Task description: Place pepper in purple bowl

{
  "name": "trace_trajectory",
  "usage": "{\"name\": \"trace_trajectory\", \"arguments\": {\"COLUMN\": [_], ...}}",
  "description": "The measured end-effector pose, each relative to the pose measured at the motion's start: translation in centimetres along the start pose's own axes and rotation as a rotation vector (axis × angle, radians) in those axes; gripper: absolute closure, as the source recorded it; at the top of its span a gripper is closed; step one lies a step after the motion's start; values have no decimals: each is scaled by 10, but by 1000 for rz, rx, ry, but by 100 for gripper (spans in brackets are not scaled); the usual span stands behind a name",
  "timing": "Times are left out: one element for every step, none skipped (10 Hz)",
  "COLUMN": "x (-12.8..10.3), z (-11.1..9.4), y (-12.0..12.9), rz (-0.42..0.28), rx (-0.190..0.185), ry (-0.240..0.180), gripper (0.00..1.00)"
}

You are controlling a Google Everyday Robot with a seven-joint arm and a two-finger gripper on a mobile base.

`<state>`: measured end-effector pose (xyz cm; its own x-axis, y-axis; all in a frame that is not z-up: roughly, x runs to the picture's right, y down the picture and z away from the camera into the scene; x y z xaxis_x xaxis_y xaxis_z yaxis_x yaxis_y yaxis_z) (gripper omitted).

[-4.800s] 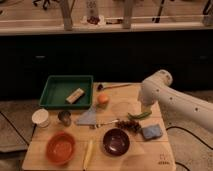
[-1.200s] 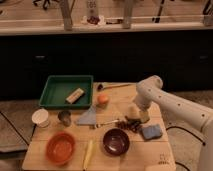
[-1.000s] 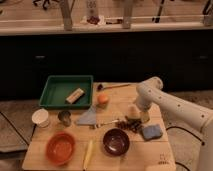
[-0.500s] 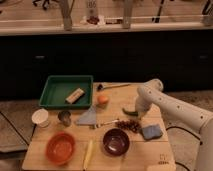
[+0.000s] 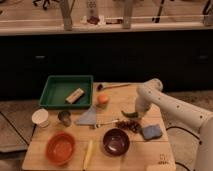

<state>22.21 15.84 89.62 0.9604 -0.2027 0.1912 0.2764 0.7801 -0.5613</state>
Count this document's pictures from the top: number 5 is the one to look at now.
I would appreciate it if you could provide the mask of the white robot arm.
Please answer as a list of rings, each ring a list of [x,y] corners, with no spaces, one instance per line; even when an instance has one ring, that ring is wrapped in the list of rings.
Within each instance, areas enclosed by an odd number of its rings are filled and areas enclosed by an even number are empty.
[[[213,112],[168,96],[162,90],[163,84],[157,78],[140,83],[136,88],[136,111],[146,112],[154,104],[196,131],[200,142],[194,171],[213,171]]]

